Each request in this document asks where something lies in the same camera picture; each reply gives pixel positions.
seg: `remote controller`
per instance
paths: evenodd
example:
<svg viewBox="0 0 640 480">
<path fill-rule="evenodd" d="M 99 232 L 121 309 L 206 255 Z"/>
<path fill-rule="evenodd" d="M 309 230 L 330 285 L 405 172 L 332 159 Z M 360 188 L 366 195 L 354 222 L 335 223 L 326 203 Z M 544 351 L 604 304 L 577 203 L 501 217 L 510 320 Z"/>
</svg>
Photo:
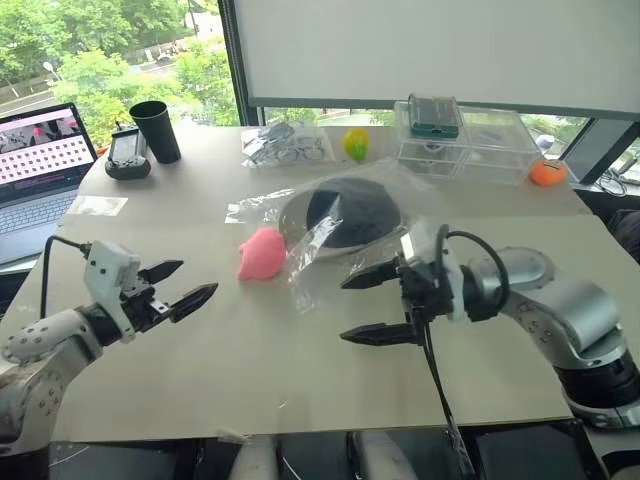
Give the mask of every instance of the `remote controller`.
<svg viewBox="0 0 640 480">
<path fill-rule="evenodd" d="M 145 158 L 146 149 L 147 142 L 138 128 L 114 132 L 104 165 L 107 175 L 116 180 L 146 177 L 151 171 L 151 164 Z"/>
</svg>

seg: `clear plastic bag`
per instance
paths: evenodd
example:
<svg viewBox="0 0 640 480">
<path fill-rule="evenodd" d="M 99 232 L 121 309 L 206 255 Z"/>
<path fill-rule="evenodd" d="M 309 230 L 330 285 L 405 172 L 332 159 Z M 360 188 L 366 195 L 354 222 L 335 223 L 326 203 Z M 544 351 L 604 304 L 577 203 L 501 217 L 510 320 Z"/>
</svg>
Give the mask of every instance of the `clear plastic bag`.
<svg viewBox="0 0 640 480">
<path fill-rule="evenodd" d="M 229 204 L 225 223 L 278 228 L 287 246 L 281 275 L 305 312 L 328 300 L 353 271 L 393 257 L 418 219 L 437 222 L 450 214 L 424 178 L 385 159 Z"/>
<path fill-rule="evenodd" d="M 335 162 L 327 134 L 313 125 L 281 122 L 269 127 L 244 130 L 240 138 L 242 153 L 247 157 L 242 162 L 244 167 L 269 168 Z"/>
</svg>

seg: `laptop screen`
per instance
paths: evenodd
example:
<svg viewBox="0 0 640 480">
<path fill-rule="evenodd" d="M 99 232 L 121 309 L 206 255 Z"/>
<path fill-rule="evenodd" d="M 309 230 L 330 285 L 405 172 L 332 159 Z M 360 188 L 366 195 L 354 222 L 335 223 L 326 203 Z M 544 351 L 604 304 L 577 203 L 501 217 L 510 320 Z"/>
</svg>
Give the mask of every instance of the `laptop screen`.
<svg viewBox="0 0 640 480">
<path fill-rule="evenodd" d="M 0 204 L 77 186 L 95 159 L 73 104 L 0 119 Z"/>
</svg>

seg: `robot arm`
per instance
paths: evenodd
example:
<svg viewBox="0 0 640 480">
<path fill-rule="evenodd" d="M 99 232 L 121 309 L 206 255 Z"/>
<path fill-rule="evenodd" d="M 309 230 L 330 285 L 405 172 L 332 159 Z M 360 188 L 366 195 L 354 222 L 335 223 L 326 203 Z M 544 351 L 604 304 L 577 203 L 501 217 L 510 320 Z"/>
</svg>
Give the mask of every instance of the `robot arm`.
<svg viewBox="0 0 640 480">
<path fill-rule="evenodd" d="M 0 344 L 0 471 L 33 478 L 33 452 L 48 456 L 56 414 L 71 381 L 103 348 L 128 343 L 162 321 L 178 322 L 200 308 L 217 284 L 198 287 L 169 305 L 156 300 L 153 284 L 182 261 L 140 270 L 140 259 L 119 245 L 95 241 L 84 280 L 94 304 L 65 310 L 23 327 Z M 25 466 L 30 473 L 24 473 Z"/>
<path fill-rule="evenodd" d="M 596 427 L 640 425 L 640 376 L 613 298 L 557 270 L 540 252 L 498 253 L 511 290 L 502 313 L 516 320 L 552 365 L 573 413 Z M 465 276 L 468 309 L 493 302 L 500 281 L 492 261 L 471 261 Z"/>
<path fill-rule="evenodd" d="M 403 251 L 395 259 L 343 282 L 343 288 L 369 288 L 399 278 L 407 319 L 397 325 L 357 327 L 343 333 L 343 339 L 422 345 L 421 330 L 437 315 L 480 321 L 501 311 L 531 336 L 549 361 L 577 417 L 597 427 L 640 425 L 640 376 L 609 294 L 590 281 L 563 274 L 540 252 L 506 248 L 497 252 L 508 277 L 506 303 L 499 306 L 497 297 L 505 288 L 496 262 L 483 257 L 459 266 L 446 240 L 436 245 L 437 237 L 427 224 L 417 224 L 401 239 Z"/>
</svg>

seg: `pink toy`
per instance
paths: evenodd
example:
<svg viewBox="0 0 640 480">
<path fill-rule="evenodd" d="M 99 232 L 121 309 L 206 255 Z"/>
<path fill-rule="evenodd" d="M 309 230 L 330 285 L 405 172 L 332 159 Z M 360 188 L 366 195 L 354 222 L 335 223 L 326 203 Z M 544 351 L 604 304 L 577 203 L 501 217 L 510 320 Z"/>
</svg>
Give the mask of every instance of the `pink toy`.
<svg viewBox="0 0 640 480">
<path fill-rule="evenodd" d="M 239 250 L 239 280 L 268 280 L 280 271 L 287 256 L 284 237 L 272 227 L 258 230 Z"/>
</svg>

